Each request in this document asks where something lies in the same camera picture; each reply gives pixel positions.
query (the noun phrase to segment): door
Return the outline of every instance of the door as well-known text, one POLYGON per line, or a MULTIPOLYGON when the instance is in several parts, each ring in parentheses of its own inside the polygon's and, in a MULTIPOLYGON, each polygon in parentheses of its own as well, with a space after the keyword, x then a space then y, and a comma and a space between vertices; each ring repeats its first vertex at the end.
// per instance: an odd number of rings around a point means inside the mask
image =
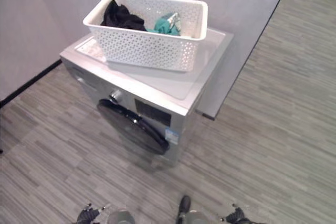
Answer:
POLYGON ((120 134, 134 144, 158 155, 165 154, 169 149, 169 142, 164 136, 136 113, 107 99, 101 99, 97 108, 120 134))

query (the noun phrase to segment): clothes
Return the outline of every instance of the clothes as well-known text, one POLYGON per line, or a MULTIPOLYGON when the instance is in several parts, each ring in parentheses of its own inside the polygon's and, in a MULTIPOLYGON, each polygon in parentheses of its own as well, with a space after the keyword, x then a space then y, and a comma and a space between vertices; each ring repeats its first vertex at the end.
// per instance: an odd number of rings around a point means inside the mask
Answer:
POLYGON ((124 5, 118 6, 115 0, 112 0, 105 10, 104 20, 100 25, 146 31, 143 24, 142 18, 130 14, 124 5))
POLYGON ((179 36, 181 31, 180 15, 178 13, 168 13, 156 21, 154 29, 147 29, 147 31, 179 36))

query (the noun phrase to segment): gray wall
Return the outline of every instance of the gray wall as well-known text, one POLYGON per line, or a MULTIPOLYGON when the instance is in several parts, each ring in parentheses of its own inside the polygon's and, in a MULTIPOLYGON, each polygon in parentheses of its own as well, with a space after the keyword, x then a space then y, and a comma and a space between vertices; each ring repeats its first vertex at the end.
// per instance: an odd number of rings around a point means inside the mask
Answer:
POLYGON ((59 59, 89 30, 99 0, 0 0, 0 100, 59 59))
POLYGON ((209 6, 208 25, 235 35, 198 106, 214 117, 278 0, 203 1, 209 6))

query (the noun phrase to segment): white plastic basket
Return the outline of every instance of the white plastic basket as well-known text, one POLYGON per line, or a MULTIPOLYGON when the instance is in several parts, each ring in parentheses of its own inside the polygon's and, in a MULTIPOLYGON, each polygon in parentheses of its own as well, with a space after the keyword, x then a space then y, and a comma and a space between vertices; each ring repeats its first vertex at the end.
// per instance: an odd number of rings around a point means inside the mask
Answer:
POLYGON ((144 19, 146 28, 154 28, 160 17, 178 12, 181 36, 100 26, 112 0, 101 0, 83 23, 93 33, 106 59, 137 66, 175 71, 191 71, 198 43, 206 36, 208 7, 194 0, 115 0, 131 14, 144 19))

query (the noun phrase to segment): silver washing machine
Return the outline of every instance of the silver washing machine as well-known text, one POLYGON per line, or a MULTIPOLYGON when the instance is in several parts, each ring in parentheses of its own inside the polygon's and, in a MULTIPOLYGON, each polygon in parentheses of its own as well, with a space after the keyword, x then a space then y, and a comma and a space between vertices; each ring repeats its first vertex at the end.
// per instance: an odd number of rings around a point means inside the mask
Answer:
POLYGON ((91 35, 60 55, 102 116, 127 141, 175 165, 192 130, 195 106, 232 37, 208 29, 191 72, 108 62, 91 35))

